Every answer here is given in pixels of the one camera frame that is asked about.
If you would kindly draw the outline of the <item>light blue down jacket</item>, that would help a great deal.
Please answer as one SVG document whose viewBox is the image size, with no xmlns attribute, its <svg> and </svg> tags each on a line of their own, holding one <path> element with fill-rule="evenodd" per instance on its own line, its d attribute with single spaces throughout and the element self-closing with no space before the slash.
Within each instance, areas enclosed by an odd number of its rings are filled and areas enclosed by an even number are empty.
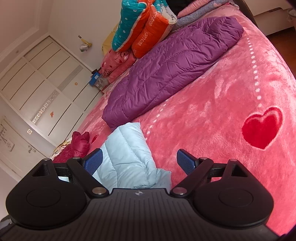
<svg viewBox="0 0 296 241">
<path fill-rule="evenodd" d="M 114 188 L 171 189 L 171 172 L 156 167 L 140 123 L 117 127 L 100 147 L 102 164 L 92 175 L 110 192 Z"/>
</svg>

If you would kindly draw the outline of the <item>maroon down jacket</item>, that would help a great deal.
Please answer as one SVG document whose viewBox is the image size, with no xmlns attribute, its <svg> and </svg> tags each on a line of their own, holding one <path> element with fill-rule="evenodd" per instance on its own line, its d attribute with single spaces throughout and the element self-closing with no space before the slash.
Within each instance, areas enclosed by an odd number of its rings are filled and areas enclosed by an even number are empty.
<svg viewBox="0 0 296 241">
<path fill-rule="evenodd" d="M 85 157 L 90 149 L 90 134 L 84 132 L 83 134 L 74 131 L 72 134 L 71 144 L 53 159 L 53 163 L 65 163 L 68 159 L 73 157 Z"/>
</svg>

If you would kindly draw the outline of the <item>cartoon print pillow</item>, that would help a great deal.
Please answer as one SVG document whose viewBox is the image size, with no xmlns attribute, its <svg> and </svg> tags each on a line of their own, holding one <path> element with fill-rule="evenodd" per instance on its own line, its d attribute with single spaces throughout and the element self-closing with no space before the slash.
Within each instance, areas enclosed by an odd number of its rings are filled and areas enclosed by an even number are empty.
<svg viewBox="0 0 296 241">
<path fill-rule="evenodd" d="M 56 156 L 58 156 L 66 147 L 67 145 L 71 144 L 72 138 L 66 139 L 64 142 L 62 142 L 51 154 L 50 159 L 54 159 Z"/>
</svg>

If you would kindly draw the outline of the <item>white room door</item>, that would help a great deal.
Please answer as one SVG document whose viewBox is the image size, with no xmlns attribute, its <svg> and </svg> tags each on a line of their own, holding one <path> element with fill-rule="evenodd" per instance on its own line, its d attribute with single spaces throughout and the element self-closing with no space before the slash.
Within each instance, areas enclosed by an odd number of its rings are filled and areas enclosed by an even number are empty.
<svg viewBox="0 0 296 241">
<path fill-rule="evenodd" d="M 1 168 L 8 175 L 18 182 L 45 157 L 1 118 Z"/>
</svg>

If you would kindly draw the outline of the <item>pink bedspread bed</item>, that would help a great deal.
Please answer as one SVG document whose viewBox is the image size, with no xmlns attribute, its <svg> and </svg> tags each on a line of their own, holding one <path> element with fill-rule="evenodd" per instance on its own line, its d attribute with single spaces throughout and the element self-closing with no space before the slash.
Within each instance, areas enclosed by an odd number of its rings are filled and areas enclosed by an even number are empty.
<svg viewBox="0 0 296 241">
<path fill-rule="evenodd" d="M 222 163 L 238 159 L 273 196 L 267 224 L 282 235 L 295 225 L 295 78 L 236 7 L 225 4 L 199 20 L 221 16 L 232 16 L 243 27 L 239 41 L 203 75 L 131 122 L 140 123 L 156 166 L 171 172 L 172 185 L 185 176 L 177 165 L 178 149 Z M 129 71 L 79 127 L 77 132 L 90 134 L 88 153 L 112 133 L 103 111 Z"/>
</svg>

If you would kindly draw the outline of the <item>stacked shoe boxes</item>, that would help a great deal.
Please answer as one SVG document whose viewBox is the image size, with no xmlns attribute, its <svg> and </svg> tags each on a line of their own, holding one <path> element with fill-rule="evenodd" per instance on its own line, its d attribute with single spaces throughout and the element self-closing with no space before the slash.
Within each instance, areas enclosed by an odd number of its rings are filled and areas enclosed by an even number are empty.
<svg viewBox="0 0 296 241">
<path fill-rule="evenodd" d="M 105 90 L 109 85 L 108 78 L 100 74 L 101 69 L 92 71 L 92 76 L 89 85 L 97 87 L 100 91 Z"/>
</svg>

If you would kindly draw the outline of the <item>white sliding wardrobe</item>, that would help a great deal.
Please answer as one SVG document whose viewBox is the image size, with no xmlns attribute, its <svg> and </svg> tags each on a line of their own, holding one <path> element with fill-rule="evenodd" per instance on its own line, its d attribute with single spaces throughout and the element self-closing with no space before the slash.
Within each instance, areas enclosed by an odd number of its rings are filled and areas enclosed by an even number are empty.
<svg viewBox="0 0 296 241">
<path fill-rule="evenodd" d="M 91 72 L 47 37 L 1 77 L 4 100 L 52 145 L 70 138 L 102 92 Z"/>
</svg>

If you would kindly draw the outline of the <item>purple down jacket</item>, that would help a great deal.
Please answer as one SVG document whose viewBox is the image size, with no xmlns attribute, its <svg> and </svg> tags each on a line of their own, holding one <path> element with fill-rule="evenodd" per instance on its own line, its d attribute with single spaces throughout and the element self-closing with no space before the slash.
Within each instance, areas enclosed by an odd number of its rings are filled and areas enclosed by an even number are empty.
<svg viewBox="0 0 296 241">
<path fill-rule="evenodd" d="M 136 61 L 111 92 L 102 119 L 124 125 L 203 75 L 242 37 L 232 16 L 196 21 L 173 33 Z"/>
</svg>

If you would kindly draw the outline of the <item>yellow padded headboard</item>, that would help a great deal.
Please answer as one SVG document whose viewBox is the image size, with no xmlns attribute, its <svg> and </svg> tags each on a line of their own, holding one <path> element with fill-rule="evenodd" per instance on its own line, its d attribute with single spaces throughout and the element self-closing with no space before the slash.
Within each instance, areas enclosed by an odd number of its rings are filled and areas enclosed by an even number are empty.
<svg viewBox="0 0 296 241">
<path fill-rule="evenodd" d="M 105 56 L 108 51 L 111 49 L 112 46 L 112 40 L 114 38 L 114 35 L 116 33 L 116 30 L 118 28 L 118 24 L 114 27 L 114 29 L 111 31 L 111 33 L 107 36 L 107 38 L 104 40 L 103 44 L 102 44 L 102 53 Z"/>
</svg>

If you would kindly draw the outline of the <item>orange folded quilt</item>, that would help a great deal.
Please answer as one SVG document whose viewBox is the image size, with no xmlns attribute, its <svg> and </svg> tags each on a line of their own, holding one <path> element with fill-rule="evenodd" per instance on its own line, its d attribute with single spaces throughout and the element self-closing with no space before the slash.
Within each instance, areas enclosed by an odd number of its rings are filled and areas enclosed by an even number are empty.
<svg viewBox="0 0 296 241">
<path fill-rule="evenodd" d="M 170 33 L 177 22 L 177 16 L 170 7 L 161 1 L 151 5 L 150 15 L 144 29 L 132 44 L 133 55 L 140 59 L 156 44 L 161 42 Z"/>
</svg>

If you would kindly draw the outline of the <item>folded pink grey blankets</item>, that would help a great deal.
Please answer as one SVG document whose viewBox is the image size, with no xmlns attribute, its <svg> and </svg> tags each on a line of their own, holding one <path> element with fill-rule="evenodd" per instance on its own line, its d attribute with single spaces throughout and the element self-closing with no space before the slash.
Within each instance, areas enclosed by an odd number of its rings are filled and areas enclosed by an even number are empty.
<svg viewBox="0 0 296 241">
<path fill-rule="evenodd" d="M 177 22 L 172 28 L 172 32 L 183 28 L 192 22 L 198 20 L 203 15 L 223 6 L 225 4 L 231 4 L 237 9 L 239 6 L 234 1 L 216 0 L 216 1 L 193 1 L 177 15 Z"/>
</svg>

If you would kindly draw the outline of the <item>teal polka dot quilt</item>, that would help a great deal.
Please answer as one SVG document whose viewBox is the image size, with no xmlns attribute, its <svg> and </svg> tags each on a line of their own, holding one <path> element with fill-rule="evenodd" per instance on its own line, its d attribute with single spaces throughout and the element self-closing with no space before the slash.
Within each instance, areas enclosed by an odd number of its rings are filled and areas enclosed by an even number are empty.
<svg viewBox="0 0 296 241">
<path fill-rule="evenodd" d="M 120 21 L 112 40 L 112 49 L 124 52 L 130 49 L 149 18 L 153 1 L 123 0 Z"/>
</svg>

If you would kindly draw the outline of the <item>white nightstand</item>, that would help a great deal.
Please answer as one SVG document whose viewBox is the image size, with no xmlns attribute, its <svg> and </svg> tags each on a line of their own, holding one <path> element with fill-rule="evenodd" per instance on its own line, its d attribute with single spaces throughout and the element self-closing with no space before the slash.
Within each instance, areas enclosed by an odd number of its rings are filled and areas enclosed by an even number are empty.
<svg viewBox="0 0 296 241">
<path fill-rule="evenodd" d="M 292 6 L 284 0 L 246 0 L 258 28 L 267 36 L 293 27 L 288 9 Z"/>
</svg>

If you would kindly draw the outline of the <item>wall lamp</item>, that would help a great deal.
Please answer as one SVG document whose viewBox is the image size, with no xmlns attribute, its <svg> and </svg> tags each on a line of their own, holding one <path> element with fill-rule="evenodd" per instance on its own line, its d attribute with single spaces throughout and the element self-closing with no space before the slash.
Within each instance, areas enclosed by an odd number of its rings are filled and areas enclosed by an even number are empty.
<svg viewBox="0 0 296 241">
<path fill-rule="evenodd" d="M 80 35 L 78 36 L 78 38 L 82 41 L 82 44 L 80 45 L 80 51 L 81 51 L 81 52 L 85 52 L 85 51 L 87 51 L 89 48 L 92 47 L 92 43 L 86 41 L 86 40 L 83 39 Z"/>
</svg>

